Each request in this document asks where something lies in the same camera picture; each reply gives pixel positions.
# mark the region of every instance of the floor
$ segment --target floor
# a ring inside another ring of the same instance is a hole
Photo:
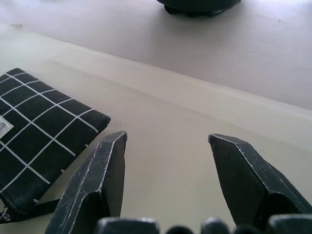
[[[156,0],[0,1],[0,22],[309,110],[311,12],[311,0],[243,0],[212,19]]]
[[[0,24],[0,73],[20,67],[112,118],[103,134],[129,135],[122,217],[155,218],[199,232],[234,223],[207,142],[209,133],[250,142],[312,203],[312,113],[143,63]],[[61,196],[90,146],[40,201]],[[2,224],[4,234],[43,234],[52,214]]]

